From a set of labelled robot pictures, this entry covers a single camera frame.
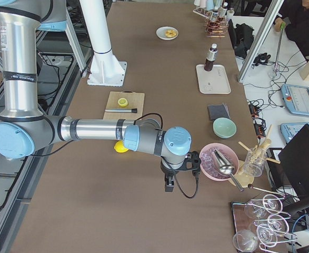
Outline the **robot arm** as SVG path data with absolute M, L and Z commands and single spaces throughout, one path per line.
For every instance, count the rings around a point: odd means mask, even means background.
M 0 1 L 5 107 L 0 113 L 0 154 L 18 159 L 51 144 L 83 139 L 121 140 L 133 151 L 161 158 L 165 190 L 187 170 L 192 138 L 181 127 L 163 130 L 155 120 L 85 120 L 45 115 L 37 102 L 37 29 L 66 29 L 65 1 Z

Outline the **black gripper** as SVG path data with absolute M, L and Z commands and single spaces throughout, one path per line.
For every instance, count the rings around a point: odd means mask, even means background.
M 165 174 L 165 192 L 173 192 L 174 190 L 174 176 L 179 171 L 185 171 L 186 162 L 183 161 L 179 167 L 169 163 L 166 159 L 161 159 L 161 169 Z

